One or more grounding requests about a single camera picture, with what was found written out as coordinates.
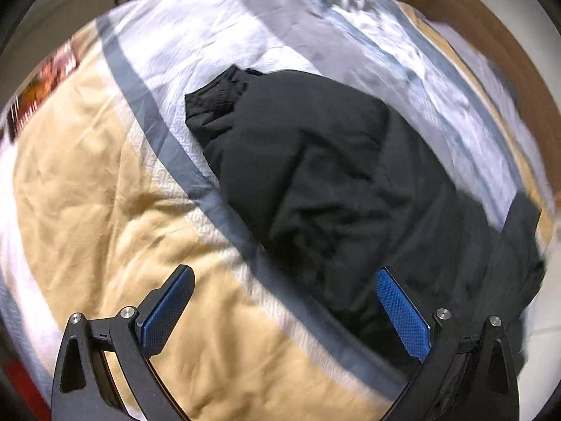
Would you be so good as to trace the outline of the black puffer jacket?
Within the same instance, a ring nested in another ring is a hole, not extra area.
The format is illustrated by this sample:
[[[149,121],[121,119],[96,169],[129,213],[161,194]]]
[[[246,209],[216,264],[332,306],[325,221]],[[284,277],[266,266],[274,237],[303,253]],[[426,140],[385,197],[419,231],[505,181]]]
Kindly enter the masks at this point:
[[[184,105],[225,202],[367,349],[415,369],[376,292],[390,266],[427,309],[449,309],[466,340],[498,315],[524,365],[523,313],[545,272],[527,195],[494,228],[398,112],[322,76],[229,67]]]

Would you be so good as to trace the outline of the striped duvet cover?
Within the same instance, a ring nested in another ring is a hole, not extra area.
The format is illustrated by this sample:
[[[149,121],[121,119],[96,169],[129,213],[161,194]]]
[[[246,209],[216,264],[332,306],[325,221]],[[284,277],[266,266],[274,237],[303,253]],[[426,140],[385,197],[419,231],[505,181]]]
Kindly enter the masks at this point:
[[[74,70],[1,143],[1,314],[44,398],[62,326],[112,314],[180,263],[194,305],[155,361],[200,420],[373,420],[387,372],[275,280],[219,197],[183,97],[230,65],[293,68],[400,111],[500,227],[553,194],[513,99],[454,32],[394,0],[134,0],[64,45]]]

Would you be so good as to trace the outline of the wooden headboard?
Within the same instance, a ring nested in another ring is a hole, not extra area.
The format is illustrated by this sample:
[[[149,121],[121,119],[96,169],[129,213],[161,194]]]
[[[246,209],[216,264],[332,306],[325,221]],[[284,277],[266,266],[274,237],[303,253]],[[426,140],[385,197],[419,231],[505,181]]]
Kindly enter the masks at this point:
[[[560,191],[560,112],[546,83],[509,29],[480,0],[406,0],[429,19],[444,22],[511,80],[517,107],[538,143],[547,179]]]

